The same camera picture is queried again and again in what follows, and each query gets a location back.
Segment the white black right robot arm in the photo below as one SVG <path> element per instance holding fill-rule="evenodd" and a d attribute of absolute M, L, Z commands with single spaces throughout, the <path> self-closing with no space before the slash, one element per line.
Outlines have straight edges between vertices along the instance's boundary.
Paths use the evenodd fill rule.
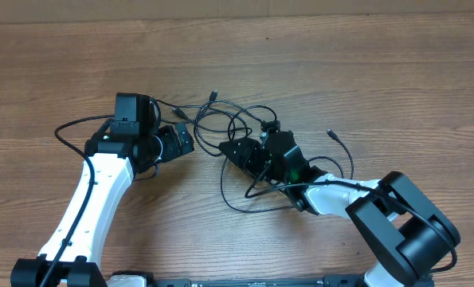
<path fill-rule="evenodd" d="M 351 220 L 378 260 L 359 285 L 431 286 L 433 274 L 457 263 L 457 228 L 401 172 L 371 180 L 335 176 L 304 157 L 292 132 L 278 130 L 261 140 L 230 139 L 218 149 L 254 183 L 269 184 L 248 189 L 247 199 L 279 191 L 298 211 Z"/>

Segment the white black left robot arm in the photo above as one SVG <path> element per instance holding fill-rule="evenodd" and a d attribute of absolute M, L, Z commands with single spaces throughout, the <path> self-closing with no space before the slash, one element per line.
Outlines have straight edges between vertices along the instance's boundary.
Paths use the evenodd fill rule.
<path fill-rule="evenodd" d="M 34 259 L 20 258 L 12 286 L 153 286 L 151 273 L 100 271 L 105 239 L 116 209 L 135 177 L 194 150 L 184 123 L 161 125 L 156 100 L 119 92 L 115 111 L 86 141 L 82 174 L 56 231 Z"/>

